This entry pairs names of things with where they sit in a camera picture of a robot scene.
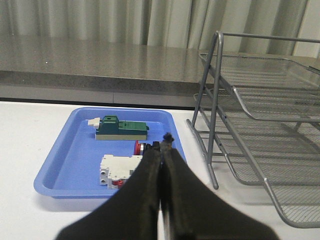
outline metal wire tray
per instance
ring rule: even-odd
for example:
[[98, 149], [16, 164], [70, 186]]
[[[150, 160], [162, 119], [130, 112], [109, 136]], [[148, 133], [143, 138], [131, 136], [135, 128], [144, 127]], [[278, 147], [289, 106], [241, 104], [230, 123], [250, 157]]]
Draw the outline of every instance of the metal wire tray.
[[[220, 90], [218, 99], [221, 108], [215, 139], [234, 177], [242, 184], [262, 184], [235, 141], [236, 130], [268, 179], [267, 191], [284, 221], [300, 228], [319, 227], [320, 128], [311, 123], [280, 121], [257, 124], [226, 91]], [[205, 96], [201, 103], [203, 117], [210, 118], [210, 101]]]
[[[320, 228], [319, 72], [287, 59], [223, 56], [224, 36], [320, 40], [217, 31], [208, 54], [200, 55], [203, 76], [192, 121], [187, 119], [215, 189], [214, 140], [236, 179], [262, 185], [284, 222]], [[208, 73], [214, 78], [213, 90], [206, 86]], [[204, 131], [195, 127], [198, 112], [208, 137], [202, 138]]]
[[[208, 54], [200, 58], [205, 64]], [[320, 75], [297, 62], [224, 55], [220, 84], [252, 119], [320, 123]]]

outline gray countertop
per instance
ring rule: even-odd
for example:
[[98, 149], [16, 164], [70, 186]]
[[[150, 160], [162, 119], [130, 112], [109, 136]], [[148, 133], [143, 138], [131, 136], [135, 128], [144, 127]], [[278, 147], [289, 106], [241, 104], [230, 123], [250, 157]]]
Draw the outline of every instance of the gray countertop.
[[[320, 68], [315, 58], [285, 57]], [[193, 107], [202, 73], [195, 49], [0, 36], [0, 99]]]
[[194, 83], [195, 49], [38, 36], [0, 37], [0, 70]]

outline white connector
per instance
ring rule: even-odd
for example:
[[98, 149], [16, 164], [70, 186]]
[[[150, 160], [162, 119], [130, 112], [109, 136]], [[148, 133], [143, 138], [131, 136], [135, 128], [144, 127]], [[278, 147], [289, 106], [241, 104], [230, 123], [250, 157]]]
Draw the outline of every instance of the white connector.
[[99, 128], [100, 117], [95, 117], [94, 119], [88, 120], [88, 126], [93, 126], [95, 129]]

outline mesh tray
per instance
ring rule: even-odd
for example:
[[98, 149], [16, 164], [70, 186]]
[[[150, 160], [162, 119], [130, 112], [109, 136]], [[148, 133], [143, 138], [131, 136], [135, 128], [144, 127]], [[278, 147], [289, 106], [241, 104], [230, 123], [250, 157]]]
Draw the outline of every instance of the mesh tray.
[[[284, 221], [300, 228], [320, 227], [320, 130], [311, 123], [259, 121], [243, 113], [226, 91], [219, 104], [267, 177], [277, 210]], [[209, 101], [201, 104], [210, 117]], [[231, 171], [246, 185], [261, 185], [246, 154], [219, 118], [216, 138]]]
[[226, 55], [221, 85], [252, 119], [320, 123], [320, 75], [294, 61]]

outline desk organizer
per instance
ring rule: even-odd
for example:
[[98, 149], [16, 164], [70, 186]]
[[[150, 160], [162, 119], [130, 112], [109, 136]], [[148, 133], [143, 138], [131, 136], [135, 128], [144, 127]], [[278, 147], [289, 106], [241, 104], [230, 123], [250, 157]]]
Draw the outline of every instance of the desk organizer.
[[[320, 228], [320, 73], [282, 58], [222, 55], [224, 36], [320, 41], [217, 32], [209, 53], [200, 55], [204, 73], [193, 119], [187, 120], [215, 189], [214, 141], [234, 177], [262, 185], [283, 221]], [[206, 87], [209, 73], [213, 89]], [[195, 128], [198, 112], [208, 131]]]
[[120, 120], [146, 122], [146, 141], [162, 141], [170, 132], [172, 146], [185, 159], [172, 115], [164, 110], [139, 108], [82, 107], [74, 110], [57, 137], [51, 151], [34, 180], [35, 190], [54, 198], [109, 198], [117, 190], [100, 185], [100, 162], [105, 154], [130, 157], [134, 140], [95, 140], [88, 120], [117, 115]]

